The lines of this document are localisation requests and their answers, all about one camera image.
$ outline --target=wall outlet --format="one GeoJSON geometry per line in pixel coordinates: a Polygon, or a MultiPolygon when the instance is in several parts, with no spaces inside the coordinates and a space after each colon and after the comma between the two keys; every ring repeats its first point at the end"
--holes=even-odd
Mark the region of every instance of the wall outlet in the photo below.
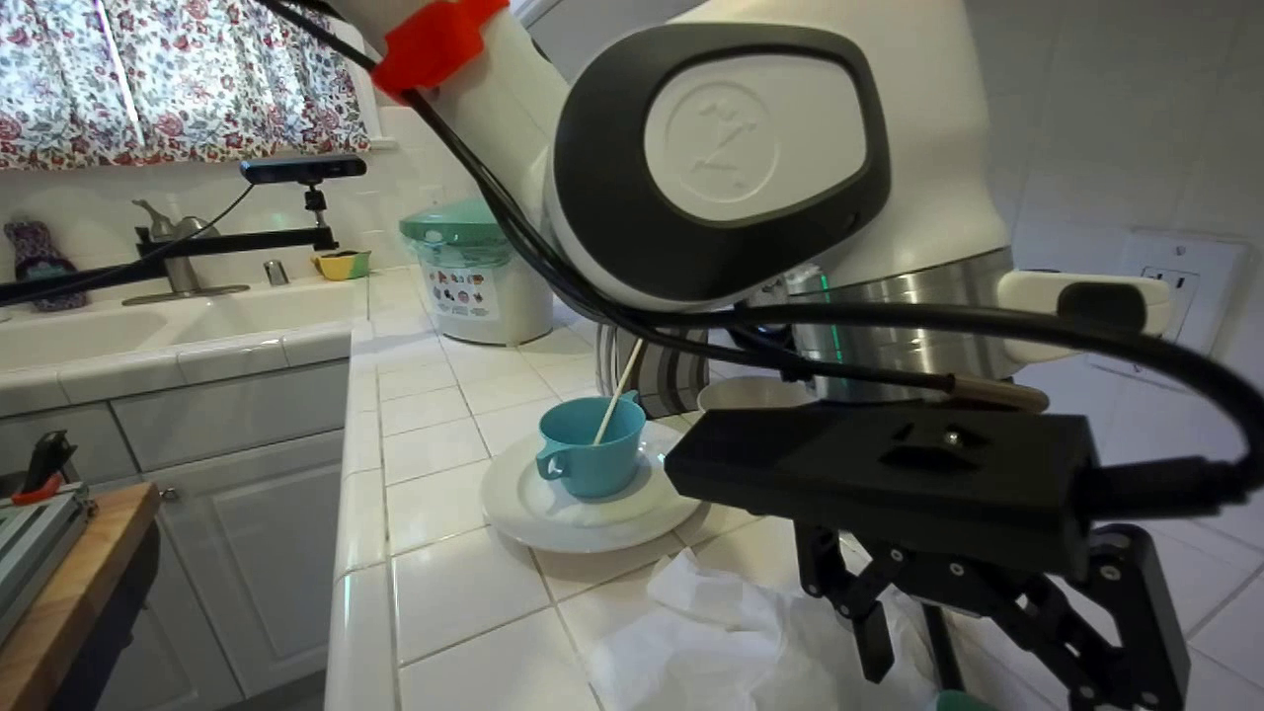
{"type": "MultiPolygon", "coordinates": [[[[1210,235],[1138,230],[1124,249],[1120,273],[1167,282],[1172,288],[1172,320],[1163,339],[1208,356],[1248,250],[1244,243],[1210,235]]],[[[1162,373],[1106,356],[1090,354],[1088,364],[1170,390],[1187,390],[1162,373]]]]}

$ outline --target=wooden board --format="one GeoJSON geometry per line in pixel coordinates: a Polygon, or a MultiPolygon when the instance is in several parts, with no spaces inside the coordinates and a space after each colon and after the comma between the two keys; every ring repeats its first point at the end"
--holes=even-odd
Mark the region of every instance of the wooden board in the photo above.
{"type": "Polygon", "coordinates": [[[158,490],[96,496],[96,516],[0,645],[0,710],[47,708],[158,512],[158,490]]]}

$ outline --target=white saucer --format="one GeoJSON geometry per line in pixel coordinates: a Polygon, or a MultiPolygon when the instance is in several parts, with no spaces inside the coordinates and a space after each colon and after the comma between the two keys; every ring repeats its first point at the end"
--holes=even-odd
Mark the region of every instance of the white saucer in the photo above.
{"type": "Polygon", "coordinates": [[[483,477],[483,516],[504,535],[555,553],[602,553],[640,545],[679,526],[698,509],[676,493],[662,459],[680,433],[646,423],[637,474],[627,488],[605,498],[575,498],[560,481],[536,472],[544,447],[532,433],[492,459],[483,477]]]}

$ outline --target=curtain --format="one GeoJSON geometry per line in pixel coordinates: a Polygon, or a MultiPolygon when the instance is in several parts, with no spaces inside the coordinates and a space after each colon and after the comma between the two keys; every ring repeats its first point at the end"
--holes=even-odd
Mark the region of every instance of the curtain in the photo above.
{"type": "Polygon", "coordinates": [[[368,145],[341,57],[250,0],[0,0],[0,168],[368,145]]]}

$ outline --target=white paper towel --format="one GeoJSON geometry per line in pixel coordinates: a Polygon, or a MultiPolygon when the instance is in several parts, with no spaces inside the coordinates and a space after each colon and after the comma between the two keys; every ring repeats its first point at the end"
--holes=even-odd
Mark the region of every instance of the white paper towel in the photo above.
{"type": "Polygon", "coordinates": [[[895,667],[865,681],[828,602],[700,568],[685,549],[646,588],[655,609],[588,657],[607,711],[896,711],[935,697],[915,605],[885,597],[895,667]]]}

